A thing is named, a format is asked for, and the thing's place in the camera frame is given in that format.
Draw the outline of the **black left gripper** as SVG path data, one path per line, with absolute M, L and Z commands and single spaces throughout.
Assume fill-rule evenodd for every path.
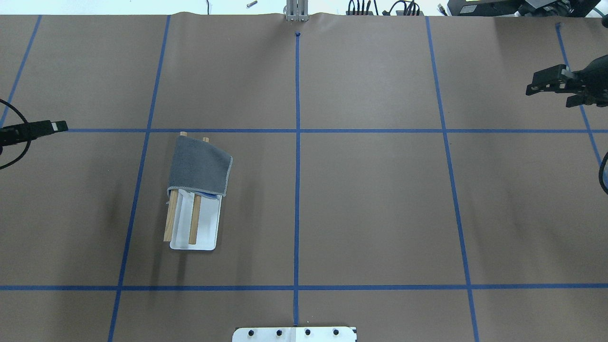
M 0 145 L 2 147 L 30 142 L 33 139 L 67 132 L 66 121 L 37 121 L 28 125 L 11 125 L 0 129 Z

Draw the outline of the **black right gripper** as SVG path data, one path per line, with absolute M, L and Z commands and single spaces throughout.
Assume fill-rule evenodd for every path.
M 534 72 L 532 82 L 526 87 L 526 95 L 541 92 L 571 94 L 567 108 L 580 105 L 608 105 L 608 57 L 591 61 L 584 69 L 572 71 L 565 64 L 551 66 Z

